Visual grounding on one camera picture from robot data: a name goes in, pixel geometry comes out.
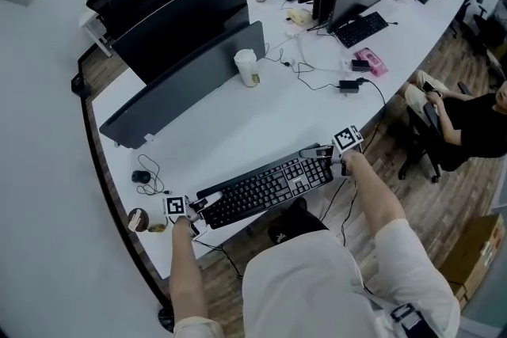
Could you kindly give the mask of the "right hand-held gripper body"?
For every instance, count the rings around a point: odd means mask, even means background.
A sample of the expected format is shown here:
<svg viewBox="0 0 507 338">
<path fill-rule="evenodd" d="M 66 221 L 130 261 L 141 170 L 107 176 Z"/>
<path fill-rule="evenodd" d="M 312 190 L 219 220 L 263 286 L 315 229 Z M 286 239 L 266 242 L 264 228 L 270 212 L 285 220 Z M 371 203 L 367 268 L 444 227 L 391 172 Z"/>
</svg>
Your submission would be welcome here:
<svg viewBox="0 0 507 338">
<path fill-rule="evenodd" d="M 355 150 L 362 152 L 364 138 L 354 125 L 348 126 L 332 137 L 332 143 L 316 150 L 317 158 L 328 159 L 331 165 L 339 165 L 342 177 L 349 177 L 343 155 L 345 152 Z"/>
</svg>

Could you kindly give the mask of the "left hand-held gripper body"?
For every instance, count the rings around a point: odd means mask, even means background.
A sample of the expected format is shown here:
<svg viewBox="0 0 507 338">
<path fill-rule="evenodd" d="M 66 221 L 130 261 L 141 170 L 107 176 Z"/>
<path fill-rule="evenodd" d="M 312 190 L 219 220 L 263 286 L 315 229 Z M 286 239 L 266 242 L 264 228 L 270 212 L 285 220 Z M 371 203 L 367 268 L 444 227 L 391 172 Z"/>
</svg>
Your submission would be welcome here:
<svg viewBox="0 0 507 338">
<path fill-rule="evenodd" d="M 193 231 L 193 240 L 201 239 L 207 232 L 207 224 L 200 213 L 199 203 L 190 203 L 186 196 L 162 195 L 163 214 L 170 224 L 174 225 L 178 218 L 187 218 Z"/>
</svg>

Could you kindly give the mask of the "person's right forearm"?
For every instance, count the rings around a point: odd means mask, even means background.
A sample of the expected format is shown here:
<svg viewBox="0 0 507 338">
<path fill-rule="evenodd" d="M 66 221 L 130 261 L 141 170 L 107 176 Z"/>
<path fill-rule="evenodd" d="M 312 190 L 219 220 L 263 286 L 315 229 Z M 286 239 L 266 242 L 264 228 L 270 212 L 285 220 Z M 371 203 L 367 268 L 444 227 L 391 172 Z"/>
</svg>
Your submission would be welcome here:
<svg viewBox="0 0 507 338">
<path fill-rule="evenodd" d="M 343 154 L 342 161 L 356 181 L 360 207 L 373 236 L 390 222 L 406 217 L 395 194 L 379 178 L 362 153 L 348 150 Z"/>
</svg>

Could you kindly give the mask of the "person's left forearm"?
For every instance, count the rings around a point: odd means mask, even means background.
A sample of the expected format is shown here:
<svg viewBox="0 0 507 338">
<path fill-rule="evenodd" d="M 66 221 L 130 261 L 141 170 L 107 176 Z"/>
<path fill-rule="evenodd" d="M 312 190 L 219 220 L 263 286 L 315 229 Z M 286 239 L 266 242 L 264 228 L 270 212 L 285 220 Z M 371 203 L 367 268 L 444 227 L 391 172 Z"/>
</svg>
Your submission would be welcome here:
<svg viewBox="0 0 507 338">
<path fill-rule="evenodd" d="M 188 317 L 208 317 L 204 284 L 196 261 L 190 221 L 179 217 L 172 228 L 170 298 L 175 322 Z"/>
</svg>

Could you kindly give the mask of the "cream tumbler brown lid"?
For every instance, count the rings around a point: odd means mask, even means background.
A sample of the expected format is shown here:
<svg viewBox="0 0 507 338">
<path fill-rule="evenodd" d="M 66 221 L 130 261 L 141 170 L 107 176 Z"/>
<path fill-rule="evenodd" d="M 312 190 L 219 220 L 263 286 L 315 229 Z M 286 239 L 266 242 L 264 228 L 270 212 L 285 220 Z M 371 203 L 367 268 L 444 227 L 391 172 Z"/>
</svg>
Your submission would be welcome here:
<svg viewBox="0 0 507 338">
<path fill-rule="evenodd" d="M 136 233 L 162 233 L 168 225 L 168 218 L 158 211 L 146 211 L 140 207 L 128 214 L 128 229 Z"/>
</svg>

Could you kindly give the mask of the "person's black trousers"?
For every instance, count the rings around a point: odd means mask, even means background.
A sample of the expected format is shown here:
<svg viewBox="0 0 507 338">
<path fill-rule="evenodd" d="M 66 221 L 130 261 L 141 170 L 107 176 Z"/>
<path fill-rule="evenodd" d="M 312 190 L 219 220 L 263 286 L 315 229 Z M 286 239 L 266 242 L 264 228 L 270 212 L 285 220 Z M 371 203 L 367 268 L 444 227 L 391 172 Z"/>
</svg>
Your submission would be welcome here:
<svg viewBox="0 0 507 338">
<path fill-rule="evenodd" d="M 328 228 L 318 217 L 301 207 L 287 209 L 268 229 L 268 236 L 274 245 L 279 245 L 293 238 Z"/>
</svg>

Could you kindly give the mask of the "pink patterned box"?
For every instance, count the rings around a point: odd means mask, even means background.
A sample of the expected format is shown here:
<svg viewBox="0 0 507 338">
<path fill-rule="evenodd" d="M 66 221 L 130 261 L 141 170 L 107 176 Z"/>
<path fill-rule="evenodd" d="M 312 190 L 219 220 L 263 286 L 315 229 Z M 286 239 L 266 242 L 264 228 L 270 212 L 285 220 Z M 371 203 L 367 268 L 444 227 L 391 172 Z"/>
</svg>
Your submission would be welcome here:
<svg viewBox="0 0 507 338">
<path fill-rule="evenodd" d="M 383 61 L 381 60 L 381 58 L 374 51 L 372 51 L 369 47 L 365 47 L 359 51 L 356 51 L 354 53 L 354 56 L 358 60 L 368 62 L 369 66 L 371 68 L 370 71 L 377 78 L 383 76 L 385 73 L 388 72 L 388 69 L 385 66 L 385 64 L 383 63 Z"/>
</svg>

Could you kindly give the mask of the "dark grey desk divider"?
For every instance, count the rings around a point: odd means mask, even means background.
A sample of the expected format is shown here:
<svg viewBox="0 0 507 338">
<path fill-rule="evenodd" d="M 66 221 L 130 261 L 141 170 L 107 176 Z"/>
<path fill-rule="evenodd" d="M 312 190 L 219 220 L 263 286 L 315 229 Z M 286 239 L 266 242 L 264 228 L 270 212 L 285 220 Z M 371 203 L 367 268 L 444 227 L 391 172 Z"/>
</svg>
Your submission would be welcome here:
<svg viewBox="0 0 507 338">
<path fill-rule="evenodd" d="M 242 49 L 265 56 L 263 24 L 255 21 L 215 39 L 209 47 L 145 86 L 100 127 L 99 132 L 126 148 L 138 149 L 209 93 L 239 73 L 234 56 Z"/>
</svg>

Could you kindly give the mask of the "person's white shirt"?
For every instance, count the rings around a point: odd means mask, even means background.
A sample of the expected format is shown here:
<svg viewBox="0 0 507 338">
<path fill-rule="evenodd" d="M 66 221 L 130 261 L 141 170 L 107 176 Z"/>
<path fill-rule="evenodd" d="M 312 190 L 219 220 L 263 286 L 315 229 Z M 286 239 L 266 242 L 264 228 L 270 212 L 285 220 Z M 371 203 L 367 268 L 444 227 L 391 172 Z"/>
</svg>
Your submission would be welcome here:
<svg viewBox="0 0 507 338">
<path fill-rule="evenodd" d="M 460 307 L 405 219 L 375 236 L 381 293 L 363 288 L 352 254 L 328 230 L 258 254 L 242 281 L 245 338 L 398 338 L 391 311 L 411 304 L 438 338 L 456 338 Z"/>
</svg>

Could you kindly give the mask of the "cream tissue box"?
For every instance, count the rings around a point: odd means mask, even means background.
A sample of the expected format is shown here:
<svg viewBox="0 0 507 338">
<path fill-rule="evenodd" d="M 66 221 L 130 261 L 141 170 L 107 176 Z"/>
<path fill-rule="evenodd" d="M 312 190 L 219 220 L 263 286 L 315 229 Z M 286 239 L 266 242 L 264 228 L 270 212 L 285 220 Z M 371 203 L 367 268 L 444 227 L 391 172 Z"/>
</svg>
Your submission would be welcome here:
<svg viewBox="0 0 507 338">
<path fill-rule="evenodd" d="M 313 21 L 312 12 L 307 9 L 291 8 L 287 11 L 287 17 L 290 21 L 300 27 L 308 25 Z"/>
</svg>

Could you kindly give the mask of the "slim black upright computer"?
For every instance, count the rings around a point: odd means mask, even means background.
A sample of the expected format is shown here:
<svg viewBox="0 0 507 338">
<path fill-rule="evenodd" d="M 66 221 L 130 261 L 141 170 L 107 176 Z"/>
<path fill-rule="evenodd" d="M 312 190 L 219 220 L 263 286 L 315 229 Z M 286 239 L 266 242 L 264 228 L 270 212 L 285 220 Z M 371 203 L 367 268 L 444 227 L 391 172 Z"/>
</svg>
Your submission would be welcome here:
<svg viewBox="0 0 507 338">
<path fill-rule="evenodd" d="M 314 0 L 312 18 L 318 23 L 326 22 L 334 7 L 335 0 Z"/>
</svg>

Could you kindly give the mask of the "brown cardboard box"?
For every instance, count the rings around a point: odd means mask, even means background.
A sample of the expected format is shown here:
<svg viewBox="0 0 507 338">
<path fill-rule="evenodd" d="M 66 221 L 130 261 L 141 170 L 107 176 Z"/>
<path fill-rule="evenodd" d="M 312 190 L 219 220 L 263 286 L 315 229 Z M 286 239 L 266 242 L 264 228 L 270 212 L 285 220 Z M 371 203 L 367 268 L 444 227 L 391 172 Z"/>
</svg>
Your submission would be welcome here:
<svg viewBox="0 0 507 338">
<path fill-rule="evenodd" d="M 459 302 L 460 309 L 463 309 L 468 303 L 466 287 L 461 283 L 455 283 L 452 281 L 449 281 L 448 283 L 450 288 L 452 289 L 453 294 L 456 297 L 456 300 Z"/>
<path fill-rule="evenodd" d="M 489 271 L 504 236 L 501 214 L 471 218 L 440 266 L 440 273 L 448 282 L 463 284 L 467 295 L 473 295 Z"/>
</svg>

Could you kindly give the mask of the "black wired mouse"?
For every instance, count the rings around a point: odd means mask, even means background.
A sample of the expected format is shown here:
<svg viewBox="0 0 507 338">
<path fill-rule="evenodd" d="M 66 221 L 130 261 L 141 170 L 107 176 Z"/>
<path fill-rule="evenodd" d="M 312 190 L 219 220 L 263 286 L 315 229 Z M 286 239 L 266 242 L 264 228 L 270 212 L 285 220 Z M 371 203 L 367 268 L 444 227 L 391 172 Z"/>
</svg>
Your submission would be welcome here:
<svg viewBox="0 0 507 338">
<path fill-rule="evenodd" d="M 136 191 L 145 196 L 163 194 L 166 188 L 159 176 L 159 164 L 145 154 L 140 154 L 137 160 L 142 169 L 133 171 L 131 175 Z"/>
</svg>

